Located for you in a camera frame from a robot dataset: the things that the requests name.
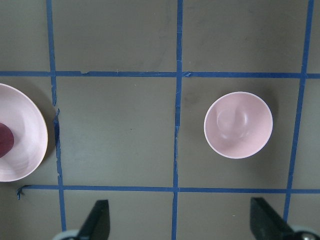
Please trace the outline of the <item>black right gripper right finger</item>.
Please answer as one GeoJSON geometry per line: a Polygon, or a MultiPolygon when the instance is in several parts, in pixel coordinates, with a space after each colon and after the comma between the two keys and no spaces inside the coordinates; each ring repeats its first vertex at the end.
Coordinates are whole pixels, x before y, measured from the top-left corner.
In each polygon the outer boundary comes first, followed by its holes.
{"type": "Polygon", "coordinates": [[[250,199],[250,230],[256,240],[295,240],[294,230],[262,197],[250,199]]]}

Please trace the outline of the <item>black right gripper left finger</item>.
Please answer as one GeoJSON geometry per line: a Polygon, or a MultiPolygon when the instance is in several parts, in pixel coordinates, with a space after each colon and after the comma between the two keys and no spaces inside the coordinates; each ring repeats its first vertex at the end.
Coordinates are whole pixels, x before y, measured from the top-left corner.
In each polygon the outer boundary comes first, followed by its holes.
{"type": "Polygon", "coordinates": [[[107,240],[110,235],[108,200],[97,200],[76,235],[77,240],[107,240]]]}

